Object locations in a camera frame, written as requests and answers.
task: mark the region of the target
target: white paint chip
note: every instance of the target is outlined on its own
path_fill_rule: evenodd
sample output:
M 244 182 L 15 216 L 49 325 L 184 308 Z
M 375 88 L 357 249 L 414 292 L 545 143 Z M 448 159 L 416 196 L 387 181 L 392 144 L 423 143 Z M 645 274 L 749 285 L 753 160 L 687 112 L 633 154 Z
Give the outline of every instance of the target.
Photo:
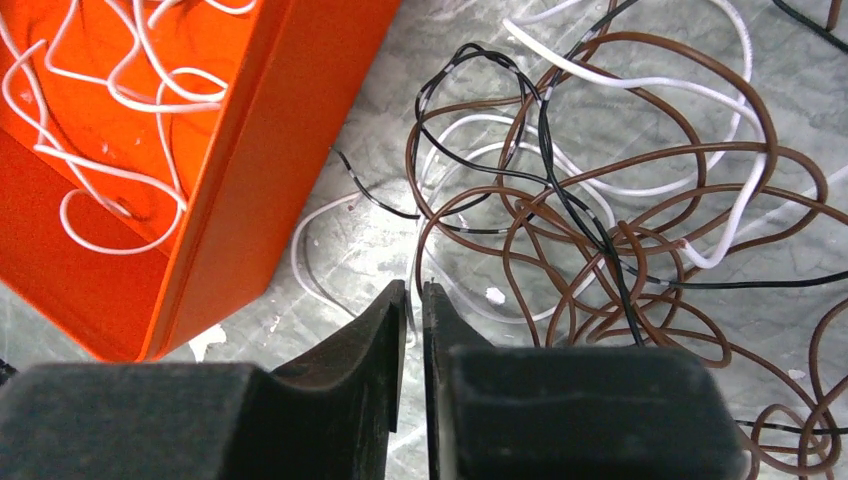
M 188 346 L 194 353 L 194 359 L 200 363 L 206 357 L 206 349 L 209 348 L 209 345 L 212 345 L 213 343 L 226 343 L 226 341 L 227 332 L 221 328 L 221 325 L 215 325 L 209 330 L 206 330 L 200 335 L 189 340 Z
M 791 368 L 786 373 L 789 374 L 789 378 L 791 378 L 792 380 L 801 380 L 802 378 L 807 376 L 807 374 L 802 372 L 801 370 L 795 370 Z
M 271 333 L 277 331 L 277 327 L 280 326 L 280 316 L 274 315 L 274 324 L 271 325 Z
M 492 305 L 503 305 L 506 302 L 506 295 L 498 287 L 489 287 L 486 289 L 486 300 Z

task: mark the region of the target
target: white wire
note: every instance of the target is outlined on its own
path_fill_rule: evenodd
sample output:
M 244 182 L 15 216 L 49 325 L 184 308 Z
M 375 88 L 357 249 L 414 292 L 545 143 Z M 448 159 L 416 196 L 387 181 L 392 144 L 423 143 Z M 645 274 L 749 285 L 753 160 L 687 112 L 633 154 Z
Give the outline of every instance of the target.
M 493 143 L 491 145 L 486 145 L 485 147 L 481 147 L 481 148 L 475 150 L 474 152 L 472 152 L 471 154 L 469 154 L 468 157 L 466 157 L 466 160 L 473 161 L 475 158 L 482 156 L 482 155 L 484 155 L 488 152 L 502 149 L 503 145 L 504 145 L 504 143 L 500 142 L 500 143 Z M 523 148 L 525 150 L 530 150 L 530 151 L 532 151 L 535 154 L 540 155 L 540 156 L 542 154 L 542 152 L 539 150 L 539 147 L 536 146 L 536 145 L 521 143 L 521 144 L 519 144 L 519 148 Z M 459 164 L 454 165 L 453 167 L 451 167 L 451 169 L 448 171 L 448 173 L 446 175 L 444 175 L 439 180 L 439 183 L 433 188 L 433 191 L 430 194 L 430 197 L 428 199 L 428 203 L 433 202 L 435 197 L 439 194 L 439 192 L 442 190 L 442 188 L 447 184 L 448 179 L 450 179 L 450 177 L 453 174 L 455 174 L 457 171 L 459 171 L 460 167 L 462 167 L 462 165 L 459 165 Z M 418 221 L 418 225 L 417 225 L 417 228 L 416 228 L 416 232 L 417 232 L 416 238 L 421 236 L 421 233 L 423 232 L 424 226 L 426 224 L 427 224 L 427 220 L 424 219 L 424 218 L 422 218 L 421 220 Z M 484 309 L 483 307 L 481 307 L 477 302 L 475 302 L 468 295 L 466 295 L 464 290 L 462 288 L 460 288 L 456 284 L 456 282 L 453 281 L 453 279 L 450 277 L 450 275 L 448 275 L 448 273 L 444 271 L 442 266 L 436 260 L 435 256 L 430 252 L 429 249 L 426 248 L 426 246 L 424 248 L 424 253 L 428 257 L 428 259 L 430 260 L 431 267 L 444 280 L 445 284 L 448 285 L 453 291 L 455 291 L 457 296 L 459 296 L 460 300 L 462 300 L 463 303 L 468 305 L 468 307 L 471 308 L 472 310 L 474 310 L 474 312 L 476 312 L 478 315 L 480 315 L 480 316 L 482 316 L 482 317 L 484 317 L 488 320 L 492 320 L 492 321 L 499 322 L 499 323 L 506 323 L 506 324 L 515 325 L 515 324 L 521 324 L 521 323 L 526 322 L 526 319 L 523 316 L 522 317 L 505 317 L 503 315 L 499 315 L 497 313 L 490 312 L 490 311 Z M 415 266 L 415 259 L 414 259 L 414 255 L 413 255 L 412 257 L 410 257 L 410 260 L 407 263 L 407 268 L 406 268 L 407 278 L 409 279 L 410 285 L 412 284 L 412 282 L 415 281 L 414 266 Z M 601 261 L 601 263 L 598 264 L 598 267 L 603 268 L 603 260 Z M 583 280 L 583 282 L 581 282 L 581 284 L 578 285 L 577 288 L 574 290 L 574 294 L 573 294 L 574 297 L 577 297 L 578 295 L 583 293 L 583 291 L 586 288 L 588 288 L 589 285 L 591 285 L 592 282 L 594 282 L 594 281 L 595 281 L 595 274 L 594 273 L 587 276 L 586 279 Z M 545 310 L 544 312 L 541 312 L 541 313 L 531 314 L 531 318 L 534 322 L 544 320 L 544 319 L 550 317 L 551 315 L 553 315 L 554 310 L 555 310 L 555 307 L 550 308 L 548 310 Z
M 180 97 L 190 101 L 190 102 L 208 102 L 208 103 L 220 103 L 224 99 L 224 95 L 227 93 L 227 86 L 221 88 L 220 91 L 215 93 L 196 93 L 190 92 L 184 88 L 182 88 L 165 70 L 165 67 L 162 66 L 162 62 L 159 60 L 159 57 L 156 55 L 156 51 L 153 49 L 153 44 L 150 42 L 150 38 L 147 35 L 147 26 L 144 24 L 144 10 L 143 10 L 144 0 L 133 0 L 133 15 L 135 16 L 135 34 L 133 35 L 138 41 L 141 42 L 141 46 L 144 49 L 145 54 L 147 55 L 147 59 L 150 62 L 150 66 L 153 67 L 153 70 L 159 75 L 159 78 L 168 85 L 168 88 L 174 91 Z
M 305 291 L 306 294 L 310 297 L 341 313 L 348 320 L 353 320 L 356 317 L 352 315 L 349 311 L 347 311 L 347 309 L 345 309 L 340 303 L 313 290 L 312 287 L 309 286 L 309 283 L 303 278 L 303 275 L 300 272 L 300 265 L 297 261 L 297 251 L 298 246 L 300 245 L 300 237 L 303 235 L 303 231 L 313 220 L 315 220 L 316 218 L 318 218 L 319 215 L 328 210 L 332 210 L 338 207 L 339 205 L 355 200 L 360 195 L 361 193 L 359 192 L 345 195 L 344 197 L 333 200 L 332 202 L 324 205 L 323 207 L 318 208 L 314 212 L 303 217 L 303 220 L 301 220 L 300 223 L 297 224 L 297 228 L 294 229 L 294 233 L 292 234 L 291 245 L 289 246 L 289 261 L 291 262 L 292 273 L 294 274 L 294 279 L 297 281 L 300 287 L 303 288 L 303 291 Z M 407 322 L 409 324 L 409 329 L 411 330 L 411 332 L 409 333 L 411 333 L 412 335 L 410 339 L 406 342 L 406 348 L 413 348 L 418 343 L 418 331 L 415 329 L 414 318 L 408 318 Z
M 228 7 L 227 5 L 224 5 L 223 3 L 217 2 L 215 0 L 206 0 L 206 3 L 230 15 L 244 15 L 245 13 L 248 13 L 253 10 L 253 7 L 256 6 L 256 0 L 250 0 L 250 2 L 248 2 L 243 7 Z
M 70 6 L 68 7 L 68 13 L 65 15 L 65 19 L 62 20 L 62 24 L 59 25 L 59 30 L 56 31 L 56 35 L 53 37 L 53 40 L 50 42 L 50 46 L 47 48 L 47 54 L 44 56 L 44 65 L 47 67 L 47 70 L 49 72 L 55 73 L 56 75 L 61 75 L 63 77 L 68 77 L 83 82 L 94 83 L 105 87 L 105 78 L 93 77 L 91 75 L 72 72 L 70 70 L 59 68 L 53 64 L 53 56 L 56 54 L 56 50 L 59 48 L 59 45 L 62 43 L 62 40 L 65 38 L 65 33 L 67 32 L 68 27 L 71 25 L 71 21 L 74 19 L 78 7 L 79 0 L 71 0 Z M 129 88 L 123 86 L 118 86 L 117 88 L 118 91 L 120 91 L 121 93 L 135 97 L 138 100 L 152 101 L 152 99 L 150 99 L 146 95 L 142 95 Z
M 130 65 L 130 63 L 132 63 L 132 61 L 138 56 L 139 52 L 141 51 L 142 43 L 140 35 L 136 30 L 132 19 L 127 15 L 124 9 L 121 8 L 118 4 L 116 4 L 114 0 L 103 1 L 106 2 L 106 4 L 112 8 L 116 15 L 118 15 L 118 17 L 121 19 L 121 21 L 124 23 L 124 25 L 127 27 L 127 30 L 133 37 L 132 48 L 126 54 L 126 56 L 124 56 L 124 58 L 121 59 L 120 62 L 118 62 L 118 64 L 115 66 L 115 68 L 112 69 L 112 71 L 109 73 L 109 76 L 106 78 L 106 88 L 109 90 L 109 93 L 118 103 L 132 110 L 146 113 L 194 113 L 208 112 L 221 108 L 220 103 L 217 102 L 190 103 L 185 105 L 151 105 L 150 103 L 139 102 L 131 98 L 127 98 L 125 95 L 123 95 L 123 93 L 117 86 L 118 78 L 121 76 L 121 73 L 123 73 L 123 71 Z M 189 69 L 191 73 L 206 78 L 214 82 L 216 85 L 226 85 L 226 82 L 204 70 L 192 67 L 183 68 Z M 165 72 L 163 76 L 164 78 L 168 78 L 167 81 L 162 78 L 162 80 L 165 81 L 166 84 L 168 83 L 168 81 L 174 83 L 173 80 L 171 80 L 168 76 L 167 72 Z
M 560 55 L 557 55 L 555 52 L 545 47 L 536 39 L 534 39 L 522 29 L 520 29 L 510 19 L 504 19 L 503 25 L 507 29 L 507 31 L 509 31 L 509 33 L 511 33 L 520 42 L 525 44 L 528 48 L 536 52 L 538 55 L 542 56 L 544 59 L 553 63 L 557 67 L 563 69 L 568 73 L 571 73 L 572 75 L 595 83 L 597 85 L 608 86 L 612 88 L 631 89 L 647 86 L 668 86 L 693 92 L 703 97 L 715 100 L 721 103 L 722 105 L 725 105 L 733 109 L 734 111 L 740 113 L 754 127 L 757 134 L 757 140 L 763 141 L 764 139 L 762 126 L 759 124 L 754 112 L 750 108 L 747 108 L 744 105 L 740 105 L 739 103 L 733 101 L 722 93 L 716 92 L 715 90 L 712 90 L 700 84 L 666 77 L 645 77 L 634 79 L 614 79 L 606 77 L 590 70 L 587 70 L 573 62 L 566 60 Z M 549 88 L 547 91 L 547 95 L 550 95 L 550 93 L 551 89 Z M 733 242 L 736 230 L 739 228 L 739 223 L 741 222 L 745 207 L 750 201 L 751 196 L 753 195 L 753 192 L 756 189 L 756 185 L 762 177 L 764 170 L 765 155 L 757 154 L 749 178 L 748 180 L 746 180 L 745 184 L 740 190 L 739 196 L 737 197 L 736 202 L 730 210 L 730 215 L 726 222 L 724 232 L 722 233 L 722 236 L 719 239 L 719 242 L 716 245 L 712 256 L 702 256 L 688 242 L 686 242 L 682 251 L 692 261 L 693 264 L 700 268 L 708 269 L 715 267 L 721 262 L 721 260 L 724 259 L 724 256 L 727 254 L 727 251 Z
M 569 0 L 560 5 L 557 5 L 554 8 L 551 8 L 545 12 L 542 12 L 538 15 L 520 19 L 511 19 L 512 23 L 515 25 L 530 25 L 532 23 L 537 23 L 542 20 L 545 20 L 567 7 L 570 7 L 576 3 L 581 2 L 582 0 Z M 742 43 L 742 78 L 745 79 L 746 82 L 751 81 L 751 77 L 753 75 L 754 69 L 754 60 L 753 60 L 753 46 L 751 42 L 751 35 L 748 33 L 748 28 L 745 26 L 745 21 L 742 19 L 742 16 L 739 12 L 731 5 L 727 0 L 710 0 L 716 6 L 718 6 L 727 16 L 730 18 L 730 21 L 733 23 L 733 26 L 736 28 L 736 33 L 739 35 L 739 39 Z M 739 94 L 736 98 L 736 102 L 739 105 L 745 105 L 746 99 L 745 95 Z M 739 122 L 741 120 L 741 116 L 739 113 L 734 112 L 733 116 L 730 119 L 730 130 L 727 135 L 722 140 L 723 142 L 732 141 L 736 137 L 736 133 L 739 129 Z M 727 152 L 715 152 L 710 158 L 707 160 L 706 168 L 709 171 L 715 165 L 721 161 L 724 155 Z M 568 166 L 568 171 L 571 175 L 576 176 L 583 173 L 583 171 L 577 167 L 574 163 L 572 163 L 569 159 L 564 159 L 565 164 Z M 690 183 L 697 180 L 697 173 L 692 173 L 686 178 L 678 180 L 676 182 L 669 183 L 667 185 L 662 185 L 660 187 L 655 188 L 647 188 L 647 189 L 630 189 L 630 188 L 621 188 L 614 185 L 609 185 L 604 183 L 598 179 L 589 179 L 587 183 L 591 184 L 593 187 L 596 187 L 599 190 L 609 192 L 615 195 L 622 195 L 628 197 L 652 197 L 656 195 L 663 195 L 666 193 L 671 193 L 675 190 L 681 189 L 689 185 Z
M 25 62 L 29 59 L 29 57 L 32 56 L 32 54 L 35 52 L 35 50 L 44 46 L 46 41 L 43 40 L 43 39 L 39 40 L 38 42 L 33 44 L 29 49 L 27 49 L 26 52 L 24 52 L 22 55 L 19 55 L 18 52 L 17 52 L 17 49 L 14 47 L 14 42 L 12 41 L 11 33 L 8 31 L 8 28 L 6 27 L 5 22 L 2 21 L 2 17 L 0 17 L 0 27 L 2 27 L 2 28 L 0 28 L 0 32 L 5 32 L 5 33 L 2 34 L 4 41 L 7 43 L 7 46 L 10 47 L 10 51 L 12 52 L 13 56 L 17 57 L 15 63 L 12 65 L 12 67 L 6 72 L 6 74 L 3 77 L 2 93 L 3 93 L 4 99 L 9 104 L 9 107 L 12 109 L 12 111 L 15 114 L 17 114 L 19 117 L 21 117 L 21 119 L 23 119 L 30 126 L 35 128 L 36 131 L 38 131 L 39 139 L 44 138 L 48 142 L 50 142 L 52 145 L 54 145 L 53 147 L 49 147 L 49 146 L 43 145 L 39 142 L 33 147 L 33 150 L 36 151 L 36 152 L 39 152 L 39 153 L 44 153 L 44 154 L 51 155 L 51 156 L 54 156 L 56 158 L 64 160 L 68 164 L 68 166 L 71 168 L 71 170 L 75 173 L 75 175 L 80 180 L 80 182 L 85 187 L 85 190 L 73 190 L 71 192 L 68 192 L 68 194 L 65 195 L 65 197 L 62 199 L 62 202 L 60 203 L 59 219 L 60 219 L 60 222 L 62 223 L 62 227 L 65 229 L 68 236 L 84 248 L 88 248 L 89 250 L 92 250 L 92 251 L 95 251 L 95 252 L 98 252 L 98 253 L 109 254 L 109 255 L 134 255 L 134 254 L 149 251 L 153 248 L 156 248 L 160 244 L 162 244 L 162 242 L 164 242 L 165 239 L 168 238 L 174 232 L 174 230 L 177 228 L 177 226 L 179 225 L 179 221 L 180 221 L 182 212 L 184 212 L 186 210 L 186 202 L 183 199 L 182 195 L 179 192 L 176 192 L 173 188 L 167 186 L 166 184 L 162 183 L 161 181 L 159 181 L 159 180 L 157 180 L 153 177 L 149 177 L 147 175 L 139 174 L 139 173 L 132 172 L 132 171 L 119 169 L 119 168 L 112 167 L 112 166 L 109 166 L 109 165 L 103 165 L 103 164 L 100 164 L 100 163 L 97 163 L 97 162 L 94 162 L 94 161 L 91 161 L 91 160 L 88 160 L 88 159 L 85 159 L 85 158 L 79 157 L 77 155 L 73 155 L 73 154 L 66 152 L 62 148 L 62 146 L 58 142 L 58 140 L 56 140 L 56 138 L 46 128 L 46 111 L 47 111 L 46 110 L 46 102 L 44 101 L 44 98 L 43 98 L 44 94 L 41 91 L 41 88 L 39 87 L 37 80 L 35 81 L 35 83 L 32 83 L 32 80 L 35 80 L 34 77 L 32 79 L 28 79 L 28 80 L 31 81 L 30 88 L 33 92 L 33 97 L 36 99 L 36 102 L 39 105 L 42 105 L 42 104 L 45 105 L 43 113 L 42 113 L 41 108 L 39 108 L 40 115 L 41 115 L 41 121 L 40 122 L 36 122 L 32 117 L 30 117 L 26 112 L 24 112 L 20 108 L 20 106 L 17 105 L 17 102 L 14 101 L 14 99 L 11 95 L 11 91 L 10 91 L 11 78 L 14 75 L 14 73 L 18 69 L 22 69 L 22 67 L 25 65 Z M 137 247 L 137 248 L 112 249 L 112 248 L 101 247 L 99 245 L 95 245 L 95 244 L 85 240 L 74 230 L 74 228 L 70 224 L 70 220 L 68 219 L 68 214 L 67 214 L 68 205 L 69 205 L 71 199 L 74 196 L 76 196 L 80 193 L 86 193 L 86 191 L 87 191 L 87 193 L 89 193 L 99 203 L 106 206 L 107 208 L 117 210 L 119 213 L 121 213 L 125 216 L 130 216 L 130 213 L 120 204 L 118 204 L 118 203 L 116 203 L 116 202 L 114 202 L 110 199 L 102 197 L 99 194 L 99 192 L 97 192 L 97 190 L 90 184 L 88 179 L 85 177 L 85 175 L 82 174 L 82 172 L 79 170 L 78 167 L 88 168 L 88 169 L 91 169 L 91 170 L 96 170 L 96 171 L 105 173 L 107 175 L 117 176 L 117 177 L 121 177 L 121 178 L 126 178 L 128 180 L 134 180 L 134 181 L 146 183 L 146 184 L 151 185 L 151 186 L 153 186 L 153 187 L 155 187 L 159 190 L 162 190 L 163 192 L 167 193 L 172 198 L 174 198 L 174 200 L 177 202 L 177 212 L 174 216 L 174 221 L 172 222 L 171 226 L 165 231 L 165 233 L 163 233 L 159 238 L 157 238 L 153 242 L 150 242 L 150 243 L 148 243 L 144 246 Z
M 38 144 L 41 144 L 41 142 L 43 142 L 46 139 L 51 144 L 53 144 L 57 149 L 61 149 L 61 145 L 56 140 L 56 137 L 54 137 L 47 130 L 47 127 L 46 127 L 47 117 L 48 117 L 47 102 L 44 100 L 44 94 L 42 93 L 41 88 L 39 87 L 38 80 L 36 79 L 35 74 L 32 72 L 32 70 L 29 68 L 29 66 L 26 65 L 26 62 L 29 59 L 29 57 L 31 57 L 32 54 L 35 53 L 35 51 L 37 49 L 44 46 L 46 41 L 44 39 L 39 40 L 39 41 L 35 42 L 31 47 L 29 47 L 23 54 L 18 53 L 18 50 L 17 50 L 17 48 L 15 47 L 15 44 L 14 44 L 14 40 L 12 39 L 12 36 L 11 36 L 11 32 L 9 32 L 9 29 L 8 29 L 5 21 L 3 20 L 2 15 L 0 15 L 0 36 L 2 36 L 3 41 L 6 43 L 6 46 L 9 48 L 9 51 L 12 53 L 12 55 L 14 57 L 16 57 L 15 62 L 12 64 L 12 66 L 9 68 L 9 70 L 7 70 L 6 73 L 3 75 L 3 82 L 2 82 L 3 98 L 6 100 L 6 103 L 9 105 L 9 107 L 12 109 L 12 111 L 16 115 L 18 115 L 26 123 L 28 123 L 30 126 L 32 126 L 33 128 L 36 129 L 36 131 L 38 132 L 38 140 L 37 140 Z M 12 97 L 10 85 L 11 85 L 12 77 L 14 76 L 15 72 L 18 69 L 23 69 L 25 74 L 26 74 L 27 71 L 29 72 L 29 74 L 26 75 L 26 76 L 27 76 L 27 80 L 30 82 L 30 89 L 32 90 L 32 96 L 35 98 L 35 102 L 38 105 L 38 111 L 39 111 L 39 121 L 38 122 L 36 122 L 32 117 L 30 117 L 26 112 L 24 112 L 23 109 L 21 109 L 21 107 L 18 106 L 17 102 Z M 80 181 L 80 183 L 82 183 L 83 187 L 85 187 L 85 189 L 89 192 L 89 194 L 91 194 L 91 196 L 94 197 L 94 199 L 97 200 L 98 203 L 106 206 L 107 208 L 112 208 L 114 210 L 117 210 L 118 212 L 122 213 L 123 215 L 129 216 L 129 212 L 126 209 L 124 209 L 122 206 L 120 206 L 116 202 L 113 202 L 113 201 L 103 197 L 102 195 L 100 195 L 100 193 L 97 191 L 97 189 L 95 189 L 94 186 L 91 185 L 91 182 L 89 182 L 88 178 L 86 178 L 86 176 L 82 173 L 82 171 L 80 171 L 80 169 L 74 163 L 68 163 L 68 167 L 71 169 L 71 171 L 77 177 L 77 179 L 79 179 L 79 181 Z
M 151 30 L 156 25 L 157 22 L 161 19 L 162 15 L 172 8 L 174 5 L 180 3 L 182 0 L 157 0 L 161 2 L 153 13 L 150 14 L 150 18 L 147 19 L 147 27 Z M 206 0 L 206 3 L 210 6 L 226 13 L 229 15 L 244 15 L 245 13 L 250 12 L 256 7 L 256 0 L 251 0 L 251 2 L 247 3 L 243 7 L 228 7 L 224 4 L 216 2 L 215 0 Z
M 502 116 L 502 115 L 492 115 L 492 114 L 486 114 L 486 113 L 478 113 L 478 114 L 468 115 L 466 117 L 460 118 L 459 120 L 457 120 L 456 122 L 454 122 L 450 126 L 448 126 L 448 128 L 446 128 L 442 132 L 442 134 L 439 136 L 438 141 L 439 141 L 439 143 L 444 143 L 444 141 L 447 139 L 447 137 L 451 133 L 453 133 L 457 128 L 459 128 L 463 125 L 466 125 L 466 124 L 472 123 L 472 122 L 483 122 L 483 121 L 502 123 L 504 125 L 512 125 L 515 122 L 515 117 L 508 117 L 508 116 Z M 536 127 L 533 127 L 531 125 L 525 126 L 525 131 L 527 131 L 531 135 L 535 135 L 535 136 L 539 135 L 539 131 L 536 129 Z M 560 168 L 561 170 L 563 170 L 566 173 L 568 173 L 569 175 L 571 175 L 571 172 L 569 171 L 569 169 L 567 167 L 567 164 L 570 162 L 570 160 L 568 159 L 568 157 L 565 155 L 565 153 L 559 148 L 559 146 L 556 143 L 553 144 L 553 147 L 554 147 L 554 164 L 558 168 Z M 429 171 L 430 166 L 432 165 L 432 162 L 434 162 L 438 158 L 437 154 L 438 154 L 438 150 L 436 149 L 436 147 L 432 147 L 430 149 L 430 151 L 427 153 L 427 157 L 425 157 L 425 159 L 424 159 L 424 167 L 422 169 L 422 174 L 421 174 L 422 179 L 427 178 L 427 172 Z M 612 212 L 612 207 L 610 206 L 609 202 L 607 202 L 606 199 L 600 193 L 597 192 L 597 190 L 592 188 L 592 186 L 587 185 L 583 182 L 578 184 L 578 186 L 580 188 L 586 190 L 586 193 L 588 193 L 596 202 L 598 202 L 598 205 L 600 205 L 601 209 L 604 212 L 604 215 L 607 218 L 607 226 L 610 227 L 610 228 L 615 226 L 615 215 Z

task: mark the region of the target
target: white debris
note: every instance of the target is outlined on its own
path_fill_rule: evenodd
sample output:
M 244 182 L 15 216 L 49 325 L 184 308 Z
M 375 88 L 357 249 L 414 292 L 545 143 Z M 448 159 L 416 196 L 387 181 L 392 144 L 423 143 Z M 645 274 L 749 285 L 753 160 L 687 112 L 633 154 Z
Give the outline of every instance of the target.
M 221 328 L 221 325 L 206 330 L 200 335 L 188 341 L 188 346 L 194 353 L 194 359 L 200 363 L 206 357 L 206 349 L 213 343 L 225 343 L 227 341 L 227 332 Z
M 486 300 L 492 305 L 503 305 L 506 302 L 506 295 L 498 287 L 489 287 L 486 289 Z
M 274 333 L 275 331 L 277 331 L 277 327 L 278 327 L 279 325 L 280 325 L 280 316 L 279 316 L 279 315 L 275 315 L 275 316 L 274 316 L 274 324 L 273 324 L 273 325 L 271 325 L 271 333 Z

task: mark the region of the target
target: gray marble surface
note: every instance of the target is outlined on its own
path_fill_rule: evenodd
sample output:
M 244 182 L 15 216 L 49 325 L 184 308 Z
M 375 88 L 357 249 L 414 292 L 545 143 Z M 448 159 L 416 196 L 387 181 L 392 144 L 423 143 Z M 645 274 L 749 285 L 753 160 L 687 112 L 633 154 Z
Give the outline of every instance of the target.
M 489 2 L 477 0 L 406 0 L 388 34 L 362 91 L 337 141 L 362 180 L 374 186 L 374 194 L 405 210 L 412 208 L 404 180 L 403 148 L 413 122 L 412 102 L 421 84 L 444 66 L 461 43 L 481 41 L 508 53 L 535 76 L 547 65 L 522 48 L 504 31 L 500 19 L 507 15 L 534 13 L 554 4 L 554 0 Z M 805 152 L 825 173 L 832 176 L 830 203 L 848 209 L 843 168 L 848 152 L 848 57 L 798 26 L 768 0 L 733 2 L 744 17 L 754 43 L 753 84 L 766 101 L 775 121 L 781 143 Z M 809 0 L 805 7 L 824 18 L 825 0 Z M 572 7 L 543 25 L 530 27 L 537 38 L 563 50 L 573 44 L 605 9 L 599 1 Z M 687 19 L 698 19 L 689 23 Z M 706 0 L 643 0 L 616 20 L 613 30 L 653 32 L 683 41 L 739 70 L 741 48 L 727 18 Z M 836 33 L 848 38 L 848 19 Z M 626 45 L 602 49 L 595 62 L 619 76 L 665 74 L 705 83 L 731 94 L 729 86 L 693 63 L 656 49 Z M 479 73 L 473 79 L 471 74 Z M 512 92 L 511 79 L 489 66 L 465 67 L 461 81 L 446 82 L 436 99 L 445 104 L 458 99 L 497 96 Z M 689 116 L 702 138 L 719 140 L 724 136 L 730 114 L 692 95 L 668 89 L 656 91 Z M 602 89 L 572 81 L 557 93 L 551 113 L 554 135 L 578 165 L 590 167 L 607 159 L 626 156 L 680 142 L 683 137 L 671 122 L 651 107 L 627 93 Z M 434 122 L 434 130 L 449 120 Z M 458 134 L 452 145 L 483 145 L 502 134 L 492 128 L 469 128 Z M 750 138 L 743 129 L 741 137 Z M 715 182 L 744 179 L 749 157 L 729 155 L 711 173 Z M 631 187 L 666 183 L 685 175 L 682 161 L 651 164 L 629 171 L 626 177 L 611 176 L 610 182 Z M 467 184 L 479 184 L 483 177 L 464 176 L 449 188 L 458 191 Z M 802 192 L 811 182 L 799 168 L 783 163 L 774 183 Z M 341 163 L 330 157 L 304 210 L 304 214 L 354 191 Z M 718 196 L 705 205 L 703 215 L 723 209 L 732 198 Z M 627 218 L 644 208 L 643 201 L 618 200 L 617 214 Z M 746 214 L 751 224 L 746 235 L 758 235 L 802 213 L 781 207 L 781 202 L 758 199 Z M 494 224 L 487 210 L 469 214 L 473 225 Z M 705 273 L 703 281 L 745 279 L 795 279 L 813 277 L 848 268 L 846 230 L 834 221 L 817 220 L 803 234 L 782 243 L 749 250 L 738 255 L 732 265 L 722 264 Z M 361 310 L 391 279 L 403 275 L 415 244 L 412 223 L 393 218 L 366 201 L 353 209 L 337 208 L 316 219 L 298 248 L 303 249 L 315 279 L 335 299 L 353 311 Z M 500 260 L 470 253 L 436 238 L 433 248 L 443 266 L 469 295 L 485 303 L 488 287 L 508 293 Z M 281 262 L 267 293 L 222 324 L 226 341 L 214 343 L 206 351 L 207 361 L 249 361 L 273 367 L 309 349 L 326 338 L 347 319 L 306 296 L 292 278 L 287 256 Z M 519 270 L 528 285 L 531 304 L 544 309 L 555 301 L 550 285 L 540 272 Z M 785 370 L 807 372 L 806 348 L 815 322 L 832 305 L 845 297 L 844 284 L 806 290 L 756 290 L 691 292 L 689 301 L 716 319 L 727 336 Z M 526 326 L 487 321 L 467 308 L 469 323 L 493 342 L 501 345 L 530 343 Z M 517 314 L 514 299 L 507 294 L 502 312 Z M 825 384 L 832 386 L 846 373 L 848 341 L 845 320 L 836 322 L 822 347 Z M 18 367 L 49 361 L 88 360 L 85 353 L 33 312 L 20 299 L 0 286 L 0 357 Z M 192 361 L 193 353 L 184 346 L 167 360 Z M 424 438 L 424 386 L 421 349 L 407 352 L 401 399 L 400 431 L 391 439 L 388 478 L 426 478 Z M 753 419 L 769 403 L 799 406 L 799 400 L 764 371 L 734 361 L 716 372 L 732 413 Z M 837 401 L 833 411 L 838 420 L 848 421 L 848 398 Z M 848 476 L 841 462 L 837 478 Z M 764 468 L 760 478 L 790 478 Z

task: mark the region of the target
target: orange plastic container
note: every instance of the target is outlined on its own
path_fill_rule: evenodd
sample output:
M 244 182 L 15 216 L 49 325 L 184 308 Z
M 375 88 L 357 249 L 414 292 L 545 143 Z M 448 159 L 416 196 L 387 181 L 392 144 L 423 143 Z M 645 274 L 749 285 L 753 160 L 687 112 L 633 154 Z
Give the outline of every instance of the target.
M 157 5 L 148 3 L 146 15 Z M 169 11 L 151 32 L 162 63 L 202 68 L 230 86 L 218 112 L 166 116 L 189 208 L 178 234 L 147 253 L 104 255 L 67 236 L 58 207 L 78 180 L 64 162 L 35 153 L 35 130 L 0 104 L 0 279 L 92 355 L 120 362 L 160 358 L 259 296 L 398 4 L 265 0 L 232 17 L 184 0 Z M 122 6 L 131 15 L 130 2 Z M 53 39 L 67 4 L 8 0 L 0 13 L 23 51 Z M 106 77 L 132 44 L 114 11 L 82 0 L 54 63 Z M 167 182 L 154 116 L 119 105 L 103 86 L 48 72 L 44 54 L 37 51 L 30 65 L 63 146 Z M 2 47 L 0 74 L 13 61 Z M 190 80 L 179 83 L 210 88 Z M 159 78 L 142 54 L 120 83 L 153 96 Z M 12 96 L 37 118 L 28 89 L 19 72 Z M 140 246 L 173 220 L 176 207 L 164 193 L 85 173 L 133 214 L 75 197 L 69 216 L 90 241 Z

